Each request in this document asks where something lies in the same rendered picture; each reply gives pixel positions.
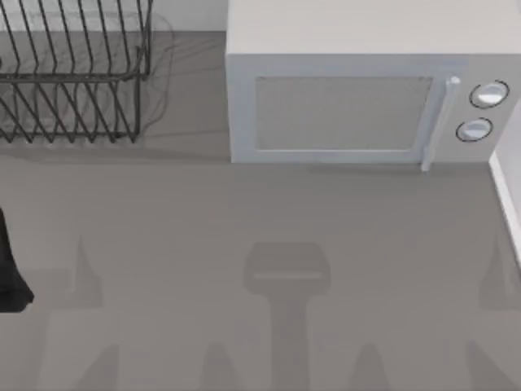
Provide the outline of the microwave oven door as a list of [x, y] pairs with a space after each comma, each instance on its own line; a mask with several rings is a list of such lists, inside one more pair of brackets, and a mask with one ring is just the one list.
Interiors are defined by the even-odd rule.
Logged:
[[227, 55], [231, 160], [417, 164], [467, 65], [443, 55]]

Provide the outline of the pale microwave oven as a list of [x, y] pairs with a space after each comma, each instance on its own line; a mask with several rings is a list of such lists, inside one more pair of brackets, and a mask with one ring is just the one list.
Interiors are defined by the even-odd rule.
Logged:
[[[521, 99], [521, 0], [229, 0], [225, 58], [235, 54], [443, 55], [467, 61], [436, 164], [487, 163]], [[475, 108], [480, 84], [503, 81], [509, 96]], [[487, 118], [476, 143], [456, 136]]]

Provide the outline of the small microwave knob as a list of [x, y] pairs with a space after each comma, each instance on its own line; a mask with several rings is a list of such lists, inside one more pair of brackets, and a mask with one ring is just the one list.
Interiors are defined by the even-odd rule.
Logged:
[[493, 131], [493, 123], [487, 118], [464, 121], [456, 129], [457, 138], [464, 143], [476, 143], [487, 138]]

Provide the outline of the large microwave knob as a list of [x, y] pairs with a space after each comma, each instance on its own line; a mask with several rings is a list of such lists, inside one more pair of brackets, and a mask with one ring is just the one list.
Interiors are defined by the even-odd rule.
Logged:
[[489, 109], [500, 105], [510, 94], [510, 87], [503, 81], [492, 81], [477, 85], [470, 93], [470, 102], [475, 108]]

